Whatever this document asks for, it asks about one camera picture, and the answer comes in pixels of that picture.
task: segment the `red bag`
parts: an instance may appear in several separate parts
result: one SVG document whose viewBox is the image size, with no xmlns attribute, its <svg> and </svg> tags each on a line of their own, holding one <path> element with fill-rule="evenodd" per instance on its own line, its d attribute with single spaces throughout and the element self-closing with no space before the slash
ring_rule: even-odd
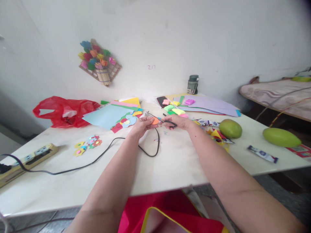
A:
<svg viewBox="0 0 311 233">
<path fill-rule="evenodd" d="M 181 190 L 130 197 L 125 205 L 118 233 L 149 233 L 150 225 L 156 227 L 155 211 L 186 232 L 229 233 L 221 222 L 203 218 Z"/>
<path fill-rule="evenodd" d="M 32 112 L 38 118 L 51 119 L 52 128 L 80 128 L 90 124 L 82 119 L 83 115 L 95 111 L 98 107 L 100 107 L 99 103 L 90 100 L 66 100 L 58 96 L 52 96 L 42 100 Z M 40 115 L 40 109 L 54 111 Z M 77 114 L 72 117 L 63 117 L 65 111 L 77 111 Z"/>
</svg>

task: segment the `green thermos bottle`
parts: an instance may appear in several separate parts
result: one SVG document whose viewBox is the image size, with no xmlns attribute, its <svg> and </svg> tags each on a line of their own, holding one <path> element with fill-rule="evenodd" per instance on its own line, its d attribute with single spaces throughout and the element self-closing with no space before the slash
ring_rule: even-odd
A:
<svg viewBox="0 0 311 233">
<path fill-rule="evenodd" d="M 199 82 L 199 76 L 198 75 L 193 74 L 193 75 L 189 76 L 187 94 L 197 94 L 198 93 L 198 82 Z"/>
</svg>

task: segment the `yellow trim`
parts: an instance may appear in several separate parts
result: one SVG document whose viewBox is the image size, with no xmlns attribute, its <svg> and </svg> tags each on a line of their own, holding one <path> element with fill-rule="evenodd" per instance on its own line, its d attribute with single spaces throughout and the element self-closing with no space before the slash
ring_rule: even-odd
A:
<svg viewBox="0 0 311 233">
<path fill-rule="evenodd" d="M 148 217 L 149 217 L 149 214 L 150 214 L 150 211 L 151 209 L 155 209 L 157 211 L 159 211 L 161 214 L 163 214 L 165 217 L 167 217 L 168 219 L 170 219 L 171 221 L 173 221 L 174 223 L 176 223 L 177 225 L 179 225 L 180 227 L 182 227 L 186 232 L 188 233 L 192 233 L 191 231 L 188 231 L 186 228 L 184 228 L 181 224 L 179 224 L 178 222 L 176 222 L 174 219 L 170 218 L 169 216 L 167 216 L 165 213 L 163 213 L 161 210 L 159 210 L 158 208 L 156 207 L 149 207 L 146 211 L 146 214 L 145 214 L 145 218 L 144 218 L 144 221 L 143 221 L 143 225 L 142 225 L 142 229 L 140 231 L 140 233 L 144 233 L 146 231 L 146 225 L 147 225 L 147 222 L 148 222 Z"/>
</svg>

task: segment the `mattress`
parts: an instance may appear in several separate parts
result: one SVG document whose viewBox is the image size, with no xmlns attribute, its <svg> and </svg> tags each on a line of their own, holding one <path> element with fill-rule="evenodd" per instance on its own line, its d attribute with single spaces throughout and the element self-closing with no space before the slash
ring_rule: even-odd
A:
<svg viewBox="0 0 311 233">
<path fill-rule="evenodd" d="M 281 80 L 244 85 L 240 93 L 263 106 L 282 112 L 290 105 L 311 98 L 311 82 Z M 303 100 L 284 113 L 311 122 L 311 99 Z"/>
</svg>

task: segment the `green mango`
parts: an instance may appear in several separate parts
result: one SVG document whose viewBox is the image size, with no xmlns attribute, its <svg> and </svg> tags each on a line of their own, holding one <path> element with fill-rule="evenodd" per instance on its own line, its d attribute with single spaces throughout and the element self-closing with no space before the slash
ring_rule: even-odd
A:
<svg viewBox="0 0 311 233">
<path fill-rule="evenodd" d="M 219 130 L 229 139 L 237 139 L 242 135 L 242 127 L 231 119 L 223 120 L 219 125 Z"/>
<path fill-rule="evenodd" d="M 270 143 L 282 147 L 297 147 L 301 140 L 287 130 L 267 128 L 262 132 L 263 137 Z"/>
</svg>

